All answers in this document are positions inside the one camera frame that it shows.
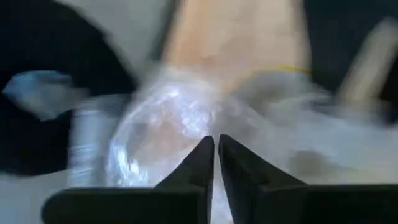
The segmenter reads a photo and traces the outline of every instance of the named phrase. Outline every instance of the black plastic piece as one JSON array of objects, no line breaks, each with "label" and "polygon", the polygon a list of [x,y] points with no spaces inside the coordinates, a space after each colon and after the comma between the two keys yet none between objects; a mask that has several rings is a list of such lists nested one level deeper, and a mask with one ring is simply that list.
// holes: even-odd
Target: black plastic piece
[{"label": "black plastic piece", "polygon": [[50,197],[45,224],[210,223],[214,140],[204,137],[182,163],[152,189],[68,189]]},{"label": "black plastic piece", "polygon": [[228,135],[220,136],[218,147],[224,186],[235,224],[253,223],[252,211],[259,186],[277,189],[304,184]]},{"label": "black plastic piece", "polygon": [[398,223],[398,185],[306,185],[229,136],[220,136],[235,224]]},{"label": "black plastic piece", "polygon": [[398,52],[395,54],[394,62],[387,73],[387,80],[380,92],[379,98],[389,102],[390,107],[386,108],[384,115],[387,124],[396,124],[398,121]]}]

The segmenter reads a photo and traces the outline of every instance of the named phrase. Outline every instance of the crumpled plastic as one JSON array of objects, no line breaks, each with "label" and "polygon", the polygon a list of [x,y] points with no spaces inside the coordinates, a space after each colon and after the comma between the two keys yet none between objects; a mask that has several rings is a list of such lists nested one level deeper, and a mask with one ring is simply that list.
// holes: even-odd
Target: crumpled plastic
[{"label": "crumpled plastic", "polygon": [[[91,151],[102,155],[103,163],[89,169],[97,170],[104,187],[153,187],[203,136],[212,135],[217,146],[220,134],[230,135],[309,184],[398,180],[394,174],[398,166],[397,130],[387,129],[363,111],[343,108],[344,113],[338,116],[319,113],[311,103],[329,96],[314,91],[305,79],[294,77],[297,74],[276,72],[269,76],[272,85],[254,82],[258,86],[249,85],[251,92],[236,90],[229,95],[217,89],[217,83],[193,75],[177,76],[174,73],[178,72],[166,70],[161,73],[157,81],[134,97],[109,145]],[[266,74],[261,79],[269,83]],[[276,84],[287,88],[276,88]],[[298,88],[289,87],[296,84]],[[216,155],[211,222],[231,221]]]},{"label": "crumpled plastic", "polygon": [[73,114],[68,186],[104,187],[109,141],[129,95],[105,95],[79,103]]}]

